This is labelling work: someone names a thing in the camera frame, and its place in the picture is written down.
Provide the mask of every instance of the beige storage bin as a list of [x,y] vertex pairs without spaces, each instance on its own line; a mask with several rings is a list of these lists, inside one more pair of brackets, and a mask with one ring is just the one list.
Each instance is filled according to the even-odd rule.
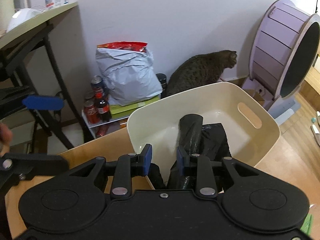
[[203,116],[203,124],[222,123],[230,152],[255,166],[280,137],[275,120],[246,92],[234,84],[219,82],[191,89],[137,109],[127,129],[135,152],[146,143],[153,147],[152,162],[164,181],[176,160],[179,120],[186,114]]

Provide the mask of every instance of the blue gripper pad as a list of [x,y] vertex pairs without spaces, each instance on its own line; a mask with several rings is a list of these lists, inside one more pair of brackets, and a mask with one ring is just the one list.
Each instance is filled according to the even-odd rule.
[[149,173],[149,168],[152,159],[152,146],[151,144],[146,144],[139,154],[139,157],[143,157],[143,176],[147,176]]
[[58,111],[64,107],[63,99],[50,96],[31,95],[22,100],[28,109]]
[[177,147],[177,167],[178,167],[180,176],[182,176],[183,175],[183,157],[180,151],[180,147]]

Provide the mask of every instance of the coca-cola bottle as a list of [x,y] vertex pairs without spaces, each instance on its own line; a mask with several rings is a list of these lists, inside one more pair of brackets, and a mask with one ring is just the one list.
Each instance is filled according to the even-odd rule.
[[104,122],[109,122],[111,119],[111,113],[108,101],[103,98],[102,93],[96,93],[95,97],[95,105],[98,109],[100,119]]

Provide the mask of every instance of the purple cat wheel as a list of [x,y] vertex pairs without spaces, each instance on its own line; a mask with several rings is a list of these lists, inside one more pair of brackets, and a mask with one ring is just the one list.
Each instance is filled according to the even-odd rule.
[[319,23],[319,15],[303,12],[290,0],[278,0],[267,10],[252,46],[250,80],[243,86],[260,94],[264,87],[266,109],[299,88],[316,56]]

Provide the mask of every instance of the human hand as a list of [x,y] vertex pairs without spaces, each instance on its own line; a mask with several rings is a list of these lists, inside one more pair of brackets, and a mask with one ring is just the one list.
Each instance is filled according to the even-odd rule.
[[0,123],[0,157],[9,151],[9,144],[12,141],[12,132],[3,123]]

